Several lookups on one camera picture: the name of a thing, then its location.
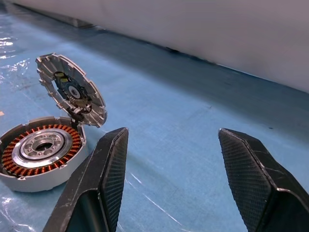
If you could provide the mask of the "silver motor end cover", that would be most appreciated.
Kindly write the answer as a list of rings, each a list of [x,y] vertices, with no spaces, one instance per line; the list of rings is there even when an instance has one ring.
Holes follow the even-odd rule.
[[[107,119],[105,101],[76,63],[56,53],[36,58],[39,82],[58,108],[74,122],[100,128]]]

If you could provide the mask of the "blue table cover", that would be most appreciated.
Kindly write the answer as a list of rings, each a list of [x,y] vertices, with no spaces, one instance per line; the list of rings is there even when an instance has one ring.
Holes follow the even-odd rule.
[[[127,127],[127,159],[132,152],[134,161],[177,187],[185,200],[186,232],[247,232],[228,186],[220,128],[259,139],[309,192],[309,94],[98,27],[77,29],[6,0],[0,0],[2,35],[43,55],[69,57],[60,46],[78,44],[126,67],[103,91],[69,57],[107,105],[106,123],[85,128],[88,147]]]

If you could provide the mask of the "white backdrop sheet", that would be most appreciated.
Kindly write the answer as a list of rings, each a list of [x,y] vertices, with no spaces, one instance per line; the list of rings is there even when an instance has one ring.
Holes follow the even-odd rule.
[[[10,0],[309,93],[309,0]]]

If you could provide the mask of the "silver motor housing with stator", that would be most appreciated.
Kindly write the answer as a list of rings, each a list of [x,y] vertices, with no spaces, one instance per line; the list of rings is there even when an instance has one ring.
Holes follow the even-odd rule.
[[[0,137],[0,181],[13,191],[50,190],[66,182],[87,156],[82,123],[37,118]]]

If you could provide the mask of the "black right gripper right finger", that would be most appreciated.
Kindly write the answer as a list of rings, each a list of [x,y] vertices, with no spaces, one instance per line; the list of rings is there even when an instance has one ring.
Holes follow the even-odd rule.
[[[248,232],[309,232],[309,194],[245,133],[221,128],[228,184]]]

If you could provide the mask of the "clear plastic film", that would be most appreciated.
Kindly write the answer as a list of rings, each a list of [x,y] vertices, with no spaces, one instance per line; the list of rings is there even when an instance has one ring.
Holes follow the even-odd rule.
[[[64,43],[67,54],[106,91],[107,80],[122,74],[126,67],[116,60]],[[0,37],[0,135],[30,119],[63,115],[39,84],[34,59],[45,51],[23,50],[19,40]],[[64,189],[64,185],[37,193],[13,192],[0,182],[0,230],[40,232]],[[122,209],[117,232],[186,232],[185,200],[166,176],[158,177],[132,152],[127,159]]]

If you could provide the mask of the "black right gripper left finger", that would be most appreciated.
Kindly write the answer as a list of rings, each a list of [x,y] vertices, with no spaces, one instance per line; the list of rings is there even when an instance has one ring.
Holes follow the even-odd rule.
[[[116,232],[127,146],[126,127],[99,139],[67,181],[42,232]]]

